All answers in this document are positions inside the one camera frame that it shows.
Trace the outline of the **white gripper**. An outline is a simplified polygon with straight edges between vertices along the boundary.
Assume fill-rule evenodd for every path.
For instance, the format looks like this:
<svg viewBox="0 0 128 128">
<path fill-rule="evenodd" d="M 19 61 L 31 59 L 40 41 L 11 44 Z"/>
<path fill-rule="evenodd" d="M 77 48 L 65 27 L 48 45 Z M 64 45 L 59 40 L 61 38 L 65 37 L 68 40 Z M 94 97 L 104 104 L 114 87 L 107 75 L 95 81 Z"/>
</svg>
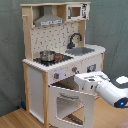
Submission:
<svg viewBox="0 0 128 128">
<path fill-rule="evenodd" d="M 101 71 L 76 74 L 74 81 L 79 85 L 83 92 L 97 93 L 100 83 L 109 81 L 109 77 Z"/>
</svg>

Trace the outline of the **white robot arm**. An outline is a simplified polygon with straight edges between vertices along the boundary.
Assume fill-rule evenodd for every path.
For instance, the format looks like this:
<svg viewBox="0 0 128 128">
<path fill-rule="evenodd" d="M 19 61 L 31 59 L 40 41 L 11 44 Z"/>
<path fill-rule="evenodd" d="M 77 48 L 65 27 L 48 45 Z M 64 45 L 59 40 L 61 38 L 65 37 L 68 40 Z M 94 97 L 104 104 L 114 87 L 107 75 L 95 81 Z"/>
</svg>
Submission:
<svg viewBox="0 0 128 128">
<path fill-rule="evenodd" d="M 118 88 L 118 85 L 128 85 L 128 77 L 120 76 L 115 80 L 101 71 L 76 74 L 74 81 L 84 92 L 96 92 L 108 104 L 115 108 L 128 108 L 128 88 Z"/>
</svg>

